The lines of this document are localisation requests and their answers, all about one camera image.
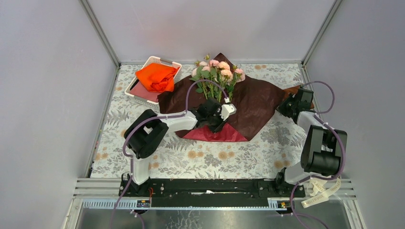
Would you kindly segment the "pink fake flower bunch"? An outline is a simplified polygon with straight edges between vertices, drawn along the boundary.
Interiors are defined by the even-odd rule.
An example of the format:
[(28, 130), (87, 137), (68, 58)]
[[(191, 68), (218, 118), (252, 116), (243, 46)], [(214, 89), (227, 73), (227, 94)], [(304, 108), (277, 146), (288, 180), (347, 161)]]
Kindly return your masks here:
[(244, 70), (225, 61), (210, 59), (210, 55), (206, 55), (203, 61), (196, 61), (195, 65), (190, 80), (197, 83), (196, 92), (206, 99), (220, 102), (227, 95), (231, 101), (236, 84), (245, 80)]

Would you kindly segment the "dark red wrapping paper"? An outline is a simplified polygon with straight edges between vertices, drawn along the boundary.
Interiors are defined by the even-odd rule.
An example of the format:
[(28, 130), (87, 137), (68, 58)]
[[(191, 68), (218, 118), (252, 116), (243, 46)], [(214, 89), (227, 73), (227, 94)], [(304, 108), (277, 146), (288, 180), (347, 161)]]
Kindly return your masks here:
[[(213, 58), (225, 61), (234, 66), (222, 53)], [(207, 99), (196, 92), (196, 86), (191, 86), (190, 77), (186, 77), (174, 85), (172, 92), (158, 95), (160, 111), (170, 114), (189, 108), (198, 107)], [(250, 141), (274, 115), (276, 108), (282, 102), (284, 91), (279, 87), (263, 80), (245, 76), (245, 80), (237, 83), (231, 102), (236, 106), (236, 113), (232, 115), (222, 131), (212, 133), (207, 127), (190, 131), (177, 131), (180, 138), (207, 142), (243, 142)]]

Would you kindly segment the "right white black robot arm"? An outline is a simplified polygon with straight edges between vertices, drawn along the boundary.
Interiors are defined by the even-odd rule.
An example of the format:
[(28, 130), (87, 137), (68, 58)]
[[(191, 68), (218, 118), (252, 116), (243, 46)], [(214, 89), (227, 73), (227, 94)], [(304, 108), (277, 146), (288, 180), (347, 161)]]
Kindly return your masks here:
[(296, 86), (287, 92), (285, 100), (277, 108), (306, 134), (300, 161), (277, 173), (274, 190), (282, 197), (293, 190), (293, 184), (311, 178), (327, 181), (338, 178), (345, 164), (347, 133), (321, 120), (313, 109), (312, 100), (313, 91)]

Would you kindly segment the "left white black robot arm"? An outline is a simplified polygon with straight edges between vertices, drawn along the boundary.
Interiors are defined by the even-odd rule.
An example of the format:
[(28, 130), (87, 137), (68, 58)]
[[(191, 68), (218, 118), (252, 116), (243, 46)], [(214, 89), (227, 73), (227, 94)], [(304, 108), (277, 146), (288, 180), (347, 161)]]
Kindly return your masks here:
[(143, 196), (148, 191), (151, 156), (166, 134), (203, 127), (218, 133), (235, 113), (236, 107), (228, 98), (224, 104), (209, 99), (198, 107), (171, 114), (159, 114), (151, 109), (144, 111), (124, 134), (122, 150), (130, 159), (130, 190), (136, 196)]

